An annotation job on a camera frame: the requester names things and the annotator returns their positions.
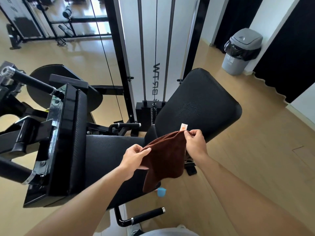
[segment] towel tag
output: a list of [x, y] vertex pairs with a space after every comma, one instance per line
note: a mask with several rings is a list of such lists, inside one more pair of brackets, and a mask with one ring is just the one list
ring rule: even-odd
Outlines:
[[182, 123], [181, 126], [180, 126], [180, 131], [186, 131], [187, 130], [187, 124], [185, 123]]

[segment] trash can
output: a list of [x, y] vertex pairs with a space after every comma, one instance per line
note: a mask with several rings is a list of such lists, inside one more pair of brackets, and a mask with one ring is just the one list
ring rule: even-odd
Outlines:
[[262, 49], [262, 35], [249, 28], [236, 32], [224, 45], [222, 68], [230, 75], [240, 75], [248, 62], [256, 59]]

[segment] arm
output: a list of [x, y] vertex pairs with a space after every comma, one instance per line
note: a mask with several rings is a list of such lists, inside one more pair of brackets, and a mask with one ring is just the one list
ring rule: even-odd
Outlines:
[[93, 235], [117, 190], [133, 176], [151, 148], [141, 150], [137, 144], [128, 148], [117, 168], [39, 222], [26, 236]]
[[187, 151], [215, 191], [239, 235], [311, 236], [287, 211], [236, 177], [207, 153], [200, 130], [185, 131]]

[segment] black curtain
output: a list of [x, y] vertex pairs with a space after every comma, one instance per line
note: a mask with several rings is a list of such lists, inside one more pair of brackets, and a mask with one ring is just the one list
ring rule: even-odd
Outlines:
[[291, 103], [315, 82], [315, 0], [300, 0], [254, 71]]
[[229, 0], [214, 42], [222, 53], [232, 35], [250, 27], [261, 3], [262, 0]]

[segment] gray trash can lid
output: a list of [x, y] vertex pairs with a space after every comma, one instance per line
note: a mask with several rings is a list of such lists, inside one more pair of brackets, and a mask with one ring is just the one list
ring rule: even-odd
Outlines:
[[232, 44], [245, 50], [255, 50], [261, 47], [262, 38], [262, 35], [258, 32], [249, 28], [244, 28], [236, 32], [230, 38], [230, 41]]

